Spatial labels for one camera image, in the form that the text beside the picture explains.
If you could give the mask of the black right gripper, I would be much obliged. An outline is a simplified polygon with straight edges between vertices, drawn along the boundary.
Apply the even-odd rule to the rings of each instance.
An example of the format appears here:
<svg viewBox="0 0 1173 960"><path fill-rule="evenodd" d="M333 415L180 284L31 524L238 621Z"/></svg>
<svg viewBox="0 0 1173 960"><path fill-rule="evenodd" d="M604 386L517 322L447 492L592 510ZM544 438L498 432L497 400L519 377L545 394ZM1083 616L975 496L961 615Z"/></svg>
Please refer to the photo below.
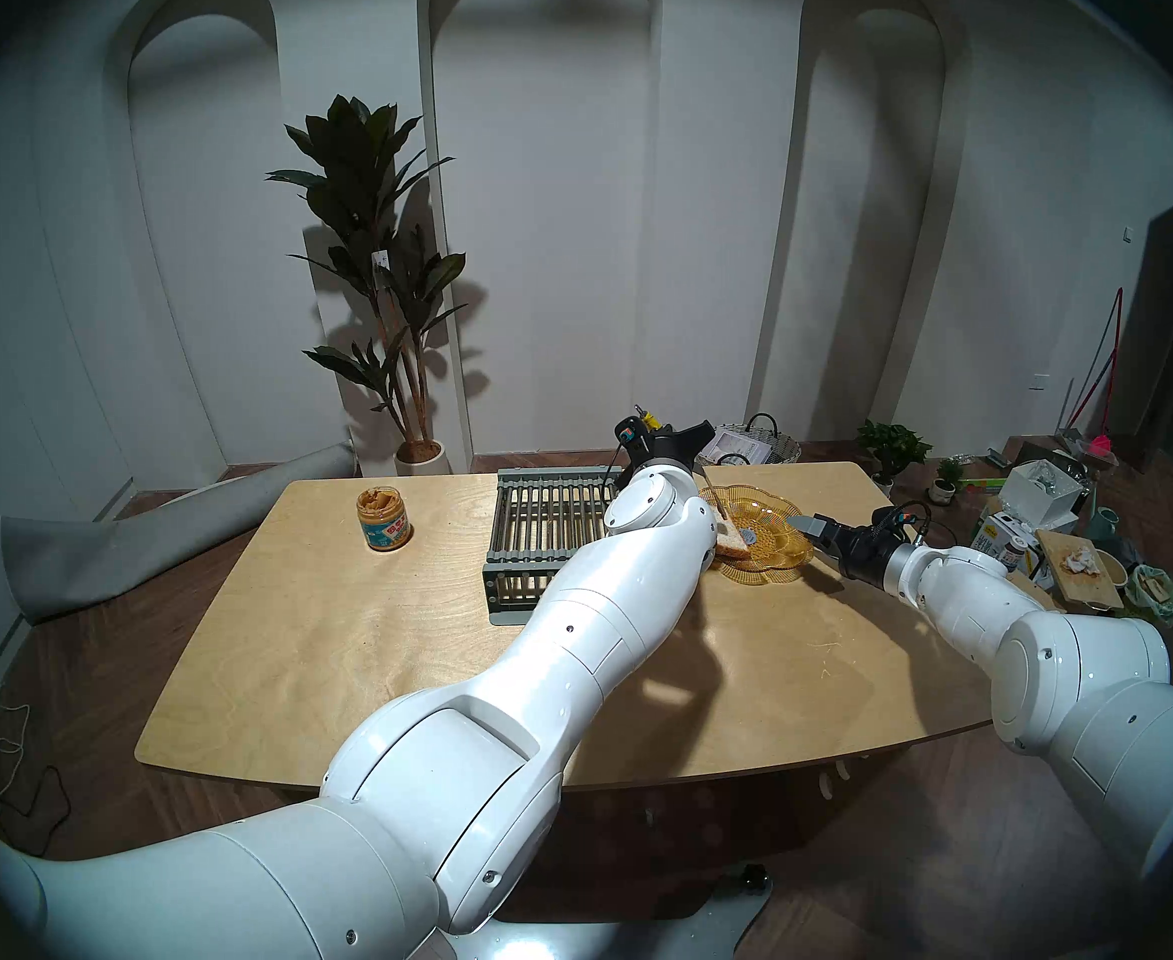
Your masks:
<svg viewBox="0 0 1173 960"><path fill-rule="evenodd" d="M835 557L843 579L856 581L899 581L906 562L922 549L931 508L877 508L863 526L849 526L838 519L796 514L786 522L808 538L818 549Z"/></svg>

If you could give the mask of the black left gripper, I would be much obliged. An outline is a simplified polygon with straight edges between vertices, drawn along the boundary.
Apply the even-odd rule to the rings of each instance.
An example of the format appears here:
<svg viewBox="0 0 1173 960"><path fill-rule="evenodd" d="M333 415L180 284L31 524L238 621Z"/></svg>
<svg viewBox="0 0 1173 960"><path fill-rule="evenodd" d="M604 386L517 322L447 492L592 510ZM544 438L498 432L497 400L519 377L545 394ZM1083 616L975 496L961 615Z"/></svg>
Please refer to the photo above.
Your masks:
<svg viewBox="0 0 1173 960"><path fill-rule="evenodd" d="M653 430L642 418L624 418L613 426L613 435L626 453L629 469L642 469L660 459L690 469L691 457L701 455L717 430L705 420L686 430L674 430L670 422Z"/></svg>

